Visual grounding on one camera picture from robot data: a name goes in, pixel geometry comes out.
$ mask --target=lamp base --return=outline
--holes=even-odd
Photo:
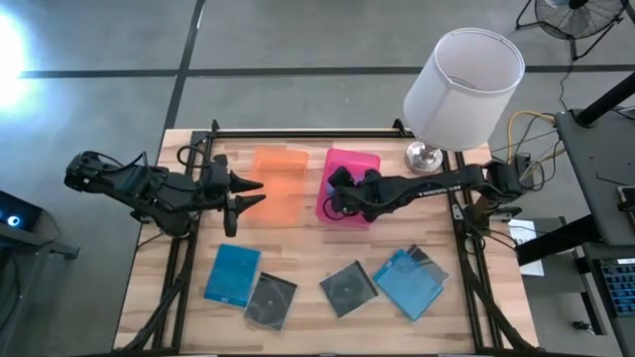
[[[443,161],[441,150],[421,142],[412,143],[406,151],[406,166],[415,174],[433,173]]]

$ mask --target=orange plastic container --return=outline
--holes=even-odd
[[[309,154],[284,147],[258,147],[249,179],[264,187],[250,194],[264,193],[267,198],[245,212],[250,221],[267,225],[289,226],[303,212],[303,195]]]

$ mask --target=electric fan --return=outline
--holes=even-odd
[[[531,2],[535,2],[536,22],[521,25],[523,16]],[[620,21],[628,0],[529,0],[516,19],[516,30],[540,26],[549,35],[571,44],[571,58],[579,60],[586,56],[597,43]],[[577,54],[575,40],[596,35],[599,37],[582,54]]]

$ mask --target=white lampshade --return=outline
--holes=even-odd
[[[525,73],[518,49],[486,30],[443,36],[404,101],[406,123],[417,139],[449,150],[487,141]]]

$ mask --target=wooden table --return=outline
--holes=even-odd
[[[184,167],[176,151],[190,142],[192,130],[170,130],[164,138],[159,166],[174,172]],[[235,238],[226,238],[222,214],[201,218],[182,353],[468,353],[473,352],[465,296],[447,197],[414,201],[394,214],[381,216],[369,231],[327,227],[314,209],[326,150],[339,148],[381,157],[384,176],[412,174],[404,152],[412,139],[216,139],[212,152],[227,154],[230,167],[247,177],[253,153],[261,145],[277,145],[309,153],[301,219],[292,227],[266,227],[241,218]],[[464,153],[468,164],[490,160],[487,146]],[[144,241],[158,232],[146,226]],[[298,284],[285,329],[274,332],[247,323],[243,310],[204,299],[203,291],[222,243],[262,252],[260,270]],[[399,248],[418,244],[448,273],[444,292],[416,322],[381,294],[342,319],[335,315],[318,282],[355,260],[372,276]],[[168,237],[145,245],[136,255],[114,347],[129,342],[147,321],[161,295],[170,247]],[[537,345],[525,289],[515,254],[488,240],[485,250],[494,298],[510,322],[530,343]],[[485,311],[479,306],[485,340],[489,339]],[[168,316],[165,342],[172,336],[174,308]]]

